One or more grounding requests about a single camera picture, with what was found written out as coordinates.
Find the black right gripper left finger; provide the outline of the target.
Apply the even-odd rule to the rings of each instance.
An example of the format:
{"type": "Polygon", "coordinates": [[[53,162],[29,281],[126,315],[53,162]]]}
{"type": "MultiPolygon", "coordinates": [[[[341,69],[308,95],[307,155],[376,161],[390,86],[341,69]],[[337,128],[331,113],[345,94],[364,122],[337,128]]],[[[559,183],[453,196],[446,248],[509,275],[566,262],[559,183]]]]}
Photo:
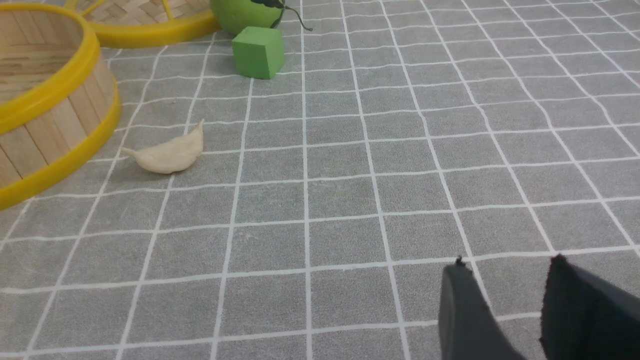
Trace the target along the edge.
{"type": "Polygon", "coordinates": [[[523,360],[494,319],[461,256],[442,271],[438,315],[442,360],[523,360]]]}

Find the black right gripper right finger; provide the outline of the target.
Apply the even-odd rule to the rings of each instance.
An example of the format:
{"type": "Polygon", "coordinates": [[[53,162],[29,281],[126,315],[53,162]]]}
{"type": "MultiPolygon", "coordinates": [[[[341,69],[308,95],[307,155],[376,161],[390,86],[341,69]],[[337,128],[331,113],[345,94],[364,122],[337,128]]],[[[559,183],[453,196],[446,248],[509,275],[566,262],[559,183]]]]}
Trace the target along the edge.
{"type": "Polygon", "coordinates": [[[540,342],[548,360],[637,360],[639,298],[556,255],[542,298],[540,342]]]}

